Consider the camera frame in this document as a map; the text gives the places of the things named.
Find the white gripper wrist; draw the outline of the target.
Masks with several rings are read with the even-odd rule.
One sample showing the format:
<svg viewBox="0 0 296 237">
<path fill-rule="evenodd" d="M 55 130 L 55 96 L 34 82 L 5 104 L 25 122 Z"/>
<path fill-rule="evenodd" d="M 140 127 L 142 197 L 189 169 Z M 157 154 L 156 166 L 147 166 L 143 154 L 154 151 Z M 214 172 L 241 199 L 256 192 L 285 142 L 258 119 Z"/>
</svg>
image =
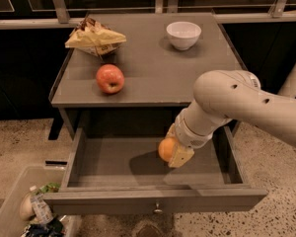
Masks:
<svg viewBox="0 0 296 237">
<path fill-rule="evenodd" d="M 185 123 L 184 114 L 180 113 L 165 136 L 166 138 L 176 137 L 181 143 L 176 143 L 173 147 L 168 166 L 170 168 L 180 168 L 194 155 L 193 149 L 203 147 L 212 138 L 212 135 L 213 133 L 198 135 L 191 131 Z"/>
</svg>

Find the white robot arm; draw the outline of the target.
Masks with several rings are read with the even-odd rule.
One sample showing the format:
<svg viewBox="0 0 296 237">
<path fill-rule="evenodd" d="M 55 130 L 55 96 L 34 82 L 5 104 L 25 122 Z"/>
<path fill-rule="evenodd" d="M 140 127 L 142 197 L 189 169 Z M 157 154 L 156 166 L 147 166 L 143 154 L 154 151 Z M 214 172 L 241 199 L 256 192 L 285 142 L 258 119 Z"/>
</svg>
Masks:
<svg viewBox="0 0 296 237">
<path fill-rule="evenodd" d="M 296 147 L 296 99 L 267 93 L 249 71 L 211 70 L 195 80 L 192 102 L 167 133 L 176 140 L 168 166 L 185 164 L 195 149 L 232 119 L 255 125 Z"/>
</svg>

